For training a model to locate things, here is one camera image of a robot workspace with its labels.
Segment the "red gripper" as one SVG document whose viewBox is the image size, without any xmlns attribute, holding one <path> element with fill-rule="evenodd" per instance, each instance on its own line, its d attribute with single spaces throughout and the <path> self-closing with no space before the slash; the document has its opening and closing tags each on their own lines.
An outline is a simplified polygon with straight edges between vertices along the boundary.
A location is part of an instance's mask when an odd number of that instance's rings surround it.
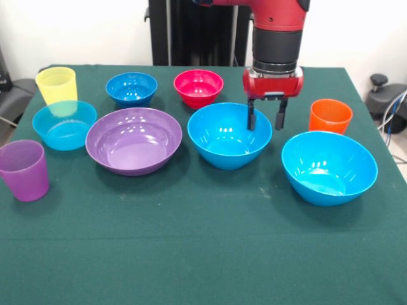
<svg viewBox="0 0 407 305">
<path fill-rule="evenodd" d="M 254 99 L 268 97 L 282 97 L 279 111 L 276 115 L 275 129 L 284 127 L 288 98 L 297 97 L 303 87 L 303 69 L 297 67 L 289 74 L 265 74 L 256 72 L 253 68 L 246 69 L 242 76 L 244 91 L 247 100 L 248 118 L 247 129 L 253 132 L 256 127 Z"/>
</svg>

